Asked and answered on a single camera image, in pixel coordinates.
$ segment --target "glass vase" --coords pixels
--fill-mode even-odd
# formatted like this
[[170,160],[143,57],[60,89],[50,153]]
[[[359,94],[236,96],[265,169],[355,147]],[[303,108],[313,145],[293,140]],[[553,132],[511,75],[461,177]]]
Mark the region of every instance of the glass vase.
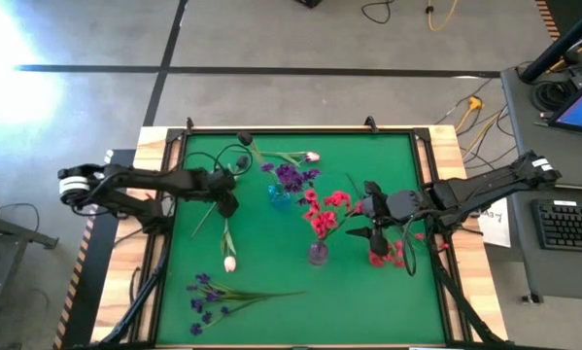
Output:
[[329,249],[327,249],[327,245],[322,239],[319,239],[310,245],[310,250],[308,251],[308,262],[311,264],[322,265],[327,263],[328,256]]
[[291,194],[284,191],[282,184],[269,185],[269,201],[276,209],[285,209],[291,206]]

